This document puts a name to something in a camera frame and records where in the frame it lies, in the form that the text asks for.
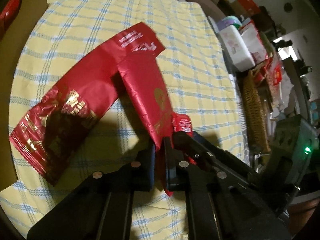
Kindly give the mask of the red packet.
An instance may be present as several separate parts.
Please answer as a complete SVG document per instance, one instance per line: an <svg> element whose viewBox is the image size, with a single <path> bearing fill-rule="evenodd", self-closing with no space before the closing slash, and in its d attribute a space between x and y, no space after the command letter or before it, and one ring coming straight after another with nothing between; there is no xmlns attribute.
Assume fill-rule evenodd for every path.
<svg viewBox="0 0 320 240"><path fill-rule="evenodd" d="M118 71L136 113L156 146L156 174L164 192L171 197L165 178L165 154L162 139L174 132L193 135L191 118L172 110L167 88L153 54L146 51L130 53L118 64Z"/></svg>

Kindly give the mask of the long red foil pouch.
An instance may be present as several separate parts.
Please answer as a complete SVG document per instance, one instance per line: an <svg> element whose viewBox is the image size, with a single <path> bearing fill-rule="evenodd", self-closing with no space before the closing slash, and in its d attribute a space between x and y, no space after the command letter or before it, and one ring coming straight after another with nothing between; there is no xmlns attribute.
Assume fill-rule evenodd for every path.
<svg viewBox="0 0 320 240"><path fill-rule="evenodd" d="M118 98L118 64L141 51L164 50L156 33L137 23L76 63L18 122L9 139L49 184L56 185L91 129Z"/></svg>

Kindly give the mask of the wicker basket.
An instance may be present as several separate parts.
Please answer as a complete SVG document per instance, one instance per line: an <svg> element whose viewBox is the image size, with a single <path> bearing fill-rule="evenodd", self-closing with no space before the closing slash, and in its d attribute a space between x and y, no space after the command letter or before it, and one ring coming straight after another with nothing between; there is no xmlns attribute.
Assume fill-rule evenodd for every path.
<svg viewBox="0 0 320 240"><path fill-rule="evenodd" d="M252 70L248 71L242 81L242 101L247 124L248 142L263 153L270 152L263 107L254 83Z"/></svg>

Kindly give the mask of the white tissue box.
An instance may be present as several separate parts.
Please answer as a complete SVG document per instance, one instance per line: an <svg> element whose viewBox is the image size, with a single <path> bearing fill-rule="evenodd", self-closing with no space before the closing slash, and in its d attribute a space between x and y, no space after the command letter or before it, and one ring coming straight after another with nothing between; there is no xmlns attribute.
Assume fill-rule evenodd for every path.
<svg viewBox="0 0 320 240"><path fill-rule="evenodd" d="M244 40L235 26L230 25L219 32L232 64L238 71L244 72L255 66Z"/></svg>

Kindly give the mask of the red box on shelf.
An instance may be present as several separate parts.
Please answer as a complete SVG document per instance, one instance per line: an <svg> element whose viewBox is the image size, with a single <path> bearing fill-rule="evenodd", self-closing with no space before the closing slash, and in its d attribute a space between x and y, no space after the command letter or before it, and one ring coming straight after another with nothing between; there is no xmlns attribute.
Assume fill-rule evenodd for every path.
<svg viewBox="0 0 320 240"><path fill-rule="evenodd" d="M244 8L249 16L253 16L261 12L258 5L253 0L237 0L239 4Z"/></svg>

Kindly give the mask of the large cardboard box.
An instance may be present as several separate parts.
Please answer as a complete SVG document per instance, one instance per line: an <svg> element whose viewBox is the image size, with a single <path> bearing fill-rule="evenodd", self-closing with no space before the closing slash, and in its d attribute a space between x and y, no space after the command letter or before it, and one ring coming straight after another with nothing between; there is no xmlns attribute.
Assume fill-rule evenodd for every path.
<svg viewBox="0 0 320 240"><path fill-rule="evenodd" d="M17 181L9 143L9 104L15 69L47 0L1 0L1 190Z"/></svg>

